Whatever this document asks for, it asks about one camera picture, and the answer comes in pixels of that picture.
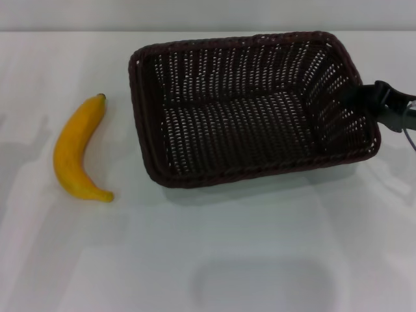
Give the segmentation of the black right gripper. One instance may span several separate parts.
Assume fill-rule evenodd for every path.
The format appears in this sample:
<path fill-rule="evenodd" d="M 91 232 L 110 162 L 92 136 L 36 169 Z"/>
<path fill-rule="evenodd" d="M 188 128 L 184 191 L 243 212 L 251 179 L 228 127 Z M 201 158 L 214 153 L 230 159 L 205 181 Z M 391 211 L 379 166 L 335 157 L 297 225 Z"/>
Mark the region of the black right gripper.
<path fill-rule="evenodd" d="M 391 131 L 415 130 L 415 107 L 410 107 L 415 104 L 415 96 L 399 92 L 384 81 L 350 86 L 341 94 L 340 103 L 359 112 L 378 109 L 377 121 Z"/>

